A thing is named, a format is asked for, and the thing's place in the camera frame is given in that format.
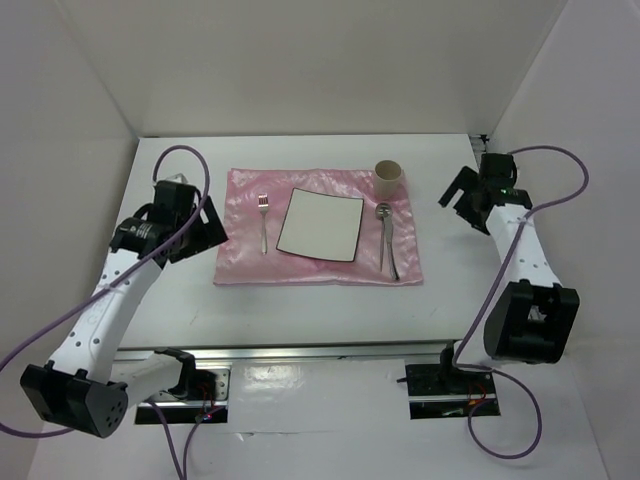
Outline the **pink rose satin cloth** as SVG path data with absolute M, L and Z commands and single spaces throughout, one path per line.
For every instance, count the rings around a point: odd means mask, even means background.
M 364 199 L 359 244 L 351 263 L 314 260 L 276 249 L 292 190 Z M 261 215 L 258 195 L 269 199 L 268 253 L 261 253 Z M 414 286 L 423 282 L 417 230 L 405 187 L 399 187 L 389 203 L 394 227 L 393 248 L 399 281 L 390 275 L 388 263 L 379 266 L 382 224 L 374 210 L 370 170 L 254 170 L 232 169 L 227 174 L 224 226 L 229 239 L 218 250 L 214 283 L 230 285 L 349 285 Z

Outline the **silver fork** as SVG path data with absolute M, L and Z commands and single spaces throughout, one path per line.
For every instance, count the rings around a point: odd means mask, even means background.
M 261 253 L 268 253 L 267 214 L 269 212 L 269 199 L 266 193 L 258 195 L 258 209 L 261 215 Z

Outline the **beige paper cup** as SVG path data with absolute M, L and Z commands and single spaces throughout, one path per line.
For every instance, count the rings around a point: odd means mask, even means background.
M 390 199 L 403 178 L 401 166 L 393 160 L 379 161 L 373 170 L 374 195 L 379 200 Z

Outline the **silver table knife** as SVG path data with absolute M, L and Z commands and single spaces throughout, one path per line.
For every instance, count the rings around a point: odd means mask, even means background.
M 393 223 L 392 223 L 392 210 L 387 208 L 383 213 L 383 224 L 384 224 L 384 232 L 385 232 L 385 241 L 387 246 L 388 253 L 388 262 L 390 275 L 394 281 L 399 281 L 400 276 L 397 270 L 395 257 L 394 257 L 394 249 L 393 249 Z

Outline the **silver spoon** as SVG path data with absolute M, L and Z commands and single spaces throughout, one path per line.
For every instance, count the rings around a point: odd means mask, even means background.
M 384 232 L 384 224 L 383 224 L 383 213 L 387 208 L 390 208 L 392 210 L 391 206 L 388 203 L 380 203 L 375 208 L 375 216 L 382 224 L 381 239 L 380 239 L 380 249 L 379 249 L 379 266 L 380 266 L 380 268 L 383 268 L 384 252 L 387 252 L 387 246 L 386 246 L 386 241 L 385 241 L 385 232 Z

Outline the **white square plate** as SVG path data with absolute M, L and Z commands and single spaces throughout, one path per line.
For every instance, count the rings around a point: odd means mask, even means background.
M 354 262 L 363 212 L 363 198 L 294 188 L 276 249 L 314 260 Z

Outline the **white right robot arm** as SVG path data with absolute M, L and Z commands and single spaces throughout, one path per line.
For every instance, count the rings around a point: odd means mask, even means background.
M 460 391 L 474 371 L 557 363 L 578 313 L 577 291 L 561 284 L 537 235 L 534 215 L 544 207 L 516 182 L 513 154 L 485 153 L 478 170 L 462 168 L 439 201 L 489 236 L 501 261 L 471 327 L 440 355 L 436 379 L 448 392 Z

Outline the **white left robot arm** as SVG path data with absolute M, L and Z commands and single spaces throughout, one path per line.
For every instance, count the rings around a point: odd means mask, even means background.
M 20 385 L 38 416 L 99 438 L 112 435 L 126 410 L 161 391 L 176 399 L 215 394 L 216 376 L 193 355 L 162 347 L 116 372 L 123 336 L 164 267 L 228 239 L 210 197 L 193 185 L 163 180 L 154 199 L 115 230 L 96 301 L 82 309 L 61 346 L 42 366 L 28 365 Z

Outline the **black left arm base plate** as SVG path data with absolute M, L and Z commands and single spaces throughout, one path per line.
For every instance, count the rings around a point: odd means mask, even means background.
M 169 425 L 225 424 L 228 421 L 228 399 L 231 368 L 228 365 L 203 363 L 204 370 L 185 398 L 178 398 L 166 391 L 152 397 Z

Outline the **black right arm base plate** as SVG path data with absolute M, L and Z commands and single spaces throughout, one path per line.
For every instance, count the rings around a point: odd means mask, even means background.
M 442 372 L 437 364 L 407 364 L 396 383 L 408 394 L 412 420 L 500 416 L 493 378 L 487 373 Z

